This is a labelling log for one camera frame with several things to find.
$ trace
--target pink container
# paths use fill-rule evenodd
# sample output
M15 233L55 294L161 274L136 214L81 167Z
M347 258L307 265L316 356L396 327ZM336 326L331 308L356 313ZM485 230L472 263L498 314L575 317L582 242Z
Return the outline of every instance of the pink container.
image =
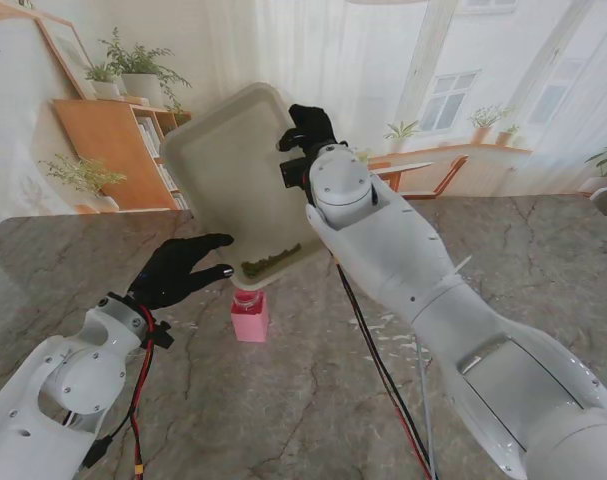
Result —
M269 320L267 298L263 290L235 290L232 323L239 342L265 342Z

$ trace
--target cable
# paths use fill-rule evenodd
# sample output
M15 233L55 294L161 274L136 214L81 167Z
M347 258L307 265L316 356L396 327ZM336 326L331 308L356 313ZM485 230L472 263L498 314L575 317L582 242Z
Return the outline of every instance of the cable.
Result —
M141 398L141 391L143 390L143 384L147 378L147 374L150 371L152 365L152 358L154 356L154 318L147 309L147 307L141 305L141 310L145 314L145 318L148 323L148 340L147 349L145 354L146 362L143 363L144 368L141 369L141 375L139 375L139 381L137 382L136 388L134 389L134 397L132 398L132 405L130 409L130 424L132 425L132 432L134 433L134 474L136 480L143 480L143 455L141 454L141 437L139 432L139 425L136 421L136 410L139 405L139 399Z
M367 344L368 349L370 350L370 353L372 354L376 369L379 373L379 376L381 377L381 380L383 381L383 385L385 386L385 389L388 393L388 396L390 397L390 400L394 404L394 408L395 408L397 414L399 415L399 418L401 419L401 423L403 425L405 433L408 436L410 443L412 444L412 448L414 449L414 451L416 453L416 456L419 460L419 463L421 464L421 467L423 468L423 471L425 472L425 475L427 476L428 479L432 479L432 476L431 476L429 468L428 468L428 467L430 467L429 457L428 457L427 451L425 449L425 446L423 445L423 442L421 441L421 437L418 433L414 420L413 420L412 416L410 415L410 412L408 411L407 406L405 405L405 402L403 401L403 398L401 397L398 389L396 388L396 384L394 383L394 380L392 379L391 375L389 374L387 368L385 367L385 364L383 363L383 360L381 359L381 357L378 353L376 344L374 343L374 340L372 339L372 335L370 334L370 331L367 327L367 323L365 322L365 318L363 317L361 308L358 304L356 296L354 295L354 291L352 290L352 287L351 287L350 283L348 282L347 277L345 276L345 273L343 272L343 269L341 268L341 266L338 263L337 263L336 267L339 272L339 276L341 278L341 283L343 284L343 288L345 289L348 299L350 300L350 303L352 304L352 308L354 310L354 314L356 315L357 322L359 324L359 328L361 329L361 333L363 334L363 337L365 338L365 342ZM438 480L438 475L435 474L434 480Z
M421 374L421 395L423 396L423 410L425 415L425 429L427 430L427 450L428 461L430 463L431 477L434 478L436 465L434 461L434 439L432 438L432 422L430 420L430 402L427 398L427 385L425 379L425 364L423 363L423 347L421 341L416 337L416 351L419 364L419 372Z
M152 333L154 332L154 317L150 311L144 307L139 306L141 311L143 312L145 319L148 323L148 335L147 335L147 345L145 349L145 359L143 360L143 365L141 366L141 370L139 372L139 377L136 381L136 385L134 387L134 393L132 394L132 400L130 401L130 406L127 409L125 417L121 421L121 423L116 427L116 429L105 435L103 438L99 440L95 440L87 455L83 459L82 465L86 468L91 468L96 462L98 462L107 452L108 447L114 440L114 437L123 429L127 421L129 420L132 425L132 432L134 433L134 472L136 476L136 480L143 480L143 457L141 455L141 440L140 440L140 431L139 426L136 421L136 411L138 409L139 400L141 398L141 391L143 389L143 384L147 379L147 375L150 371L150 367L152 365L152 358L154 357L154 337Z

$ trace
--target wooden chair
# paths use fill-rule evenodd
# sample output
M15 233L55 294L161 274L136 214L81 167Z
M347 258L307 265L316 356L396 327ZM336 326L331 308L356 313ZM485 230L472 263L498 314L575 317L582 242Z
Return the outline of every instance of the wooden chair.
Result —
M468 159L467 155L459 155L458 157L456 157L454 159L454 161L452 162L450 171L447 172L447 175L445 175L443 180L441 180L441 183L439 183L437 185L437 187L434 189L434 191L432 191L432 192L430 192L430 191L403 192L403 193L401 193L401 195L403 196L403 198L405 198L407 200L431 200L433 198L440 196L445 191L445 189L450 184L450 182L454 179L454 176L458 173L458 171L461 169L461 167L463 167L463 165L465 165L465 162L467 162L467 159Z
M396 165L393 167L391 162L378 162L371 163L368 165L368 168L373 173L376 173L381 180L388 182L393 191L398 192L399 186L401 185L401 175L411 170L429 167L430 165L432 165L432 162L409 163L407 165Z

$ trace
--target gray marble countertop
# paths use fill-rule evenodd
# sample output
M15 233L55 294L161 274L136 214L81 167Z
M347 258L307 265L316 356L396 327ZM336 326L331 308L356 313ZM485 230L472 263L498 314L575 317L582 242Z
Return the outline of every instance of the gray marble countertop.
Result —
M412 203L440 232L455 263L472 255L461 273L492 307L557 338L607 386L607 220L588 200ZM105 292L123 293L165 239L200 233L189 212L1 224L0 389L43 339L74 334ZM229 282L157 312L173 325L176 342L155 355L143 393L145 478L423 478L328 255L266 290L265 344L236 341ZM422 423L411 333L380 306L359 299L383 359ZM106 427L125 412L141 361L142 354L130 360L127 390ZM507 478L446 403L436 363L428 367L428 392L440 478ZM128 430L81 478L132 476Z

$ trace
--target window frame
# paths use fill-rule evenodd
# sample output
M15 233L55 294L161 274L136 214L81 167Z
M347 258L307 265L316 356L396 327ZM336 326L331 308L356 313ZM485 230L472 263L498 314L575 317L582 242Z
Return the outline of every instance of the window frame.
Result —
M443 102L443 106L441 107L439 115L437 116L436 120L434 121L435 128L433 128L432 130L419 130L416 132L416 135L424 137L424 136L429 136L429 135L442 135L444 133L451 132L454 129L454 127L456 126L456 122L458 121L459 112L467 104L468 96L469 96L470 92L472 91L472 89L474 88L474 85L478 81L480 74L481 74L481 69L477 69L477 70L466 70L466 71L457 72L457 73L448 73L445 75L436 75L436 76L432 77L432 80L431 80L429 88L428 88L428 92L432 92L432 93L428 93L426 95L425 99L423 100L423 105L421 106L421 110L419 111L420 115L418 116L419 127L421 125L421 120L425 116L425 113L427 111L427 107L430 103L430 100L432 100L433 98L438 98L438 97L446 97L446 100ZM448 90L447 92L434 93L434 90L436 89L436 85L440 79L450 78L450 77L459 78L459 77L463 77L465 75L474 75L474 78L472 79L472 83L466 89ZM447 128L437 129L436 125L438 124L439 120L441 119L441 115L443 114L443 109L445 108L445 105L447 103L447 97L449 97L450 95L456 95L457 93L464 93L465 96L463 97L463 101L459 105L459 108L457 109L456 114L454 115L452 124Z
M571 80L566 80L566 81L558 80L558 79L553 79L552 77L556 73L556 70L565 61L571 61L571 62L578 62L578 63L580 63L580 66L579 66L578 71L576 72L576 75L574 75L574 78L572 78ZM527 116L525 117L526 118L525 124L529 128L545 129L545 128L548 127L548 125L550 124L550 122L552 122L552 120L554 120L554 117L558 113L559 108L561 108L561 105L563 105L563 102L567 98L568 93L570 93L570 91L572 90L572 87L574 86L574 84L576 83L576 81L578 80L578 78L581 76L581 73L583 73L583 69L585 68L585 63L586 63L585 59L583 59L583 58L575 58L575 57L566 57L566 58L562 58L561 60L559 60L559 63L556 65L556 67L554 68L554 70L552 70L552 73L550 73L550 75L548 76L547 80L545 81L545 84L543 85L543 88L539 92L539 94L536 97L536 100L534 101L534 103L532 103L532 107L530 108L530 111L527 113ZM549 86L566 87L566 89L563 92L563 95L561 96L561 99L558 101L558 103L556 104L556 106L552 110L552 113L550 114L550 117L547 119L547 121L545 123L531 123L530 119L532 118L532 115L534 114L534 111L536 110L536 108L539 106L539 102L543 98L543 94L545 93L545 91L547 90L547 87L549 87Z
M514 3L509 5L497 5L496 0L489 0L490 5L475 6L468 5L468 0L461 0L456 13L461 15L492 15L514 13L519 0L514 0Z

